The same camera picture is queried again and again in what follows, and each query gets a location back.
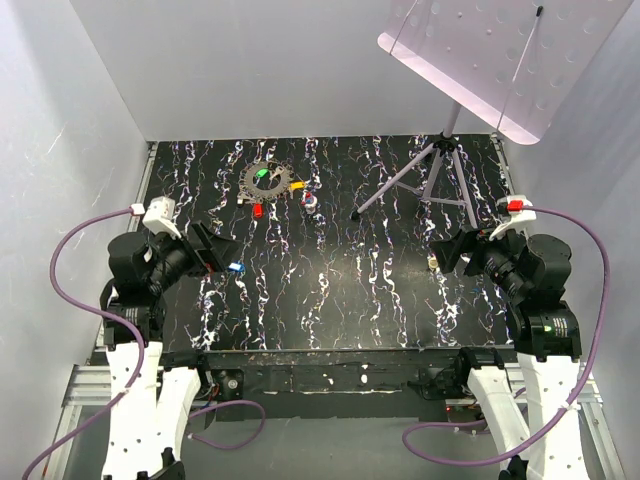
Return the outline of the blue key tag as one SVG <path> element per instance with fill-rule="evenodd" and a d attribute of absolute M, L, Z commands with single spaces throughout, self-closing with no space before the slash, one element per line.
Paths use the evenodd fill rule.
<path fill-rule="evenodd" d="M 233 262 L 228 266 L 228 269 L 230 271 L 236 272 L 236 273 L 241 273 L 245 271 L 245 267 L 243 264 L 237 263 L 237 262 Z"/>

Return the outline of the metal key organizer disc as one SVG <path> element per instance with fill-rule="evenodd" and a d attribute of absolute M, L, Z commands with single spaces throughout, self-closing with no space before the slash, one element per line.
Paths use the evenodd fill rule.
<path fill-rule="evenodd" d="M 270 172 L 277 167 L 285 169 L 281 177 L 269 179 Z M 263 178 L 257 178 L 256 172 L 260 169 L 268 169 L 269 173 Z M 260 161 L 244 168 L 239 176 L 239 193 L 237 204 L 261 204 L 274 200 L 289 191 L 289 185 L 293 181 L 293 170 L 284 163 L 277 161 Z"/>

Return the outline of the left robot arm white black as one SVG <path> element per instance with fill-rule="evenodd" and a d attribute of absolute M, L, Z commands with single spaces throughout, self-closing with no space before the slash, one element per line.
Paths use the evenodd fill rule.
<path fill-rule="evenodd" d="M 104 479 L 181 479 L 182 439 L 194 400 L 205 398 L 213 377 L 199 354 L 161 368 L 164 294 L 181 278 L 225 271 L 238 242 L 202 222 L 188 234 L 128 232 L 113 239 L 113 278 L 103 290 L 104 343 L 111 375 L 109 443 Z"/>

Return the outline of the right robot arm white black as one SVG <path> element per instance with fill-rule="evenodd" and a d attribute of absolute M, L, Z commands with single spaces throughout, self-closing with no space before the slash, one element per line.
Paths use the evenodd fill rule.
<path fill-rule="evenodd" d="M 462 255 L 465 275 L 484 274 L 508 300 L 507 328 L 524 381 L 527 409 L 520 410 L 500 355 L 463 348 L 452 383 L 480 404 L 503 479 L 586 479 L 579 413 L 567 402 L 575 387 L 582 347 L 578 321 L 563 301 L 571 272 L 571 249 L 547 234 L 526 237 L 514 229 L 496 236 L 463 227 L 430 248 L 441 272 Z"/>

